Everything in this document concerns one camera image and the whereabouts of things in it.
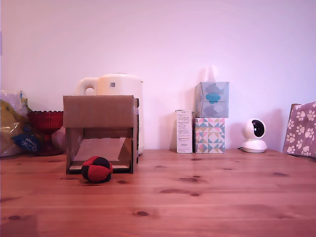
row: cardboard box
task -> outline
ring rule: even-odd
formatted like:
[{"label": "cardboard box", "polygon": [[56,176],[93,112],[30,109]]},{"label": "cardboard box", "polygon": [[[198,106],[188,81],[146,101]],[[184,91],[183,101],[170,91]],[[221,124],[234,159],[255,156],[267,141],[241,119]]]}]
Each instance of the cardboard box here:
[{"label": "cardboard box", "polygon": [[138,101],[132,95],[64,96],[66,173],[78,173],[92,156],[114,171],[133,173],[138,161]]},{"label": "cardboard box", "polygon": [[195,118],[195,153],[225,153],[225,119]]},{"label": "cardboard box", "polygon": [[195,118],[228,117],[229,82],[200,82],[196,86]]},{"label": "cardboard box", "polygon": [[192,110],[176,110],[177,115],[177,153],[193,152]]}]

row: red and black ball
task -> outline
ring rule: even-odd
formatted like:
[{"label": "red and black ball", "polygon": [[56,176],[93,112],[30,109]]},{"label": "red and black ball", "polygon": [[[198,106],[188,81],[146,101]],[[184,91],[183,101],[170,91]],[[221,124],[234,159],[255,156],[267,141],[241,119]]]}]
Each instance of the red and black ball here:
[{"label": "red and black ball", "polygon": [[103,157],[91,157],[81,168],[82,176],[91,182],[108,182],[113,174],[112,164]]}]

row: camera lens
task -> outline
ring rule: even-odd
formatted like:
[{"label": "camera lens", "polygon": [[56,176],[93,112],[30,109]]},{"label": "camera lens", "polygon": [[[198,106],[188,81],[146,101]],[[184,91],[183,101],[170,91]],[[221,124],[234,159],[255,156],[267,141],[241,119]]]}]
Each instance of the camera lens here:
[{"label": "camera lens", "polygon": [[262,122],[259,120],[253,120],[253,132],[256,137],[262,137],[262,135],[265,133],[265,127],[263,126]]}]

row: red glass bowl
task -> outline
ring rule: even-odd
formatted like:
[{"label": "red glass bowl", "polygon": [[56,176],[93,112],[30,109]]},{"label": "red glass bowl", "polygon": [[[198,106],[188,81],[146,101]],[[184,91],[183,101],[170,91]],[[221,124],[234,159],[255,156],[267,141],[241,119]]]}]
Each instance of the red glass bowl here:
[{"label": "red glass bowl", "polygon": [[28,113],[29,122],[34,129],[45,135],[42,148],[36,152],[37,156],[56,156],[62,151],[54,147],[51,135],[63,126],[63,111],[32,111]]}]

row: white box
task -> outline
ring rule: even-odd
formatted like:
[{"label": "white box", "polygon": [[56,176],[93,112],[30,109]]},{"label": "white box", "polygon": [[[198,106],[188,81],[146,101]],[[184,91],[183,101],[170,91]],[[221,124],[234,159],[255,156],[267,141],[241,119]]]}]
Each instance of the white box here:
[{"label": "white box", "polygon": [[192,110],[176,110],[177,114],[177,153],[193,152]]}]

